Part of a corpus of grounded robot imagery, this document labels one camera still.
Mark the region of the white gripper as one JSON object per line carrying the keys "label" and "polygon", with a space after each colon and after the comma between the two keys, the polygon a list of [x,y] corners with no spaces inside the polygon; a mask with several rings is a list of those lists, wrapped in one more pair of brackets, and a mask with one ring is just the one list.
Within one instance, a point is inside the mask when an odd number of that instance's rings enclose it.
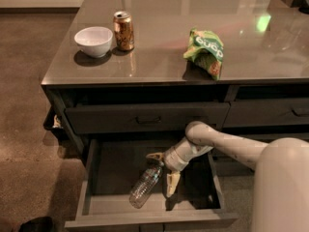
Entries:
{"label": "white gripper", "polygon": [[177,185],[181,177],[181,172],[186,168],[188,162],[181,159],[175,148],[170,148],[164,153],[158,152],[147,154],[146,159],[164,161],[165,166],[172,171],[166,177],[166,196],[171,197],[176,191]]}

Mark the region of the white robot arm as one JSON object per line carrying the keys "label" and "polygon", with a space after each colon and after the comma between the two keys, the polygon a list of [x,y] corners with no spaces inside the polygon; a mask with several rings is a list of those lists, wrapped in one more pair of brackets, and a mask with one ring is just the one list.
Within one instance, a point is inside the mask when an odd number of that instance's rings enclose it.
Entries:
{"label": "white robot arm", "polygon": [[309,232],[308,142],[288,137],[264,143],[194,121],[177,145],[147,157],[171,171],[167,194],[172,195],[181,171],[212,148],[255,171],[250,232]]}

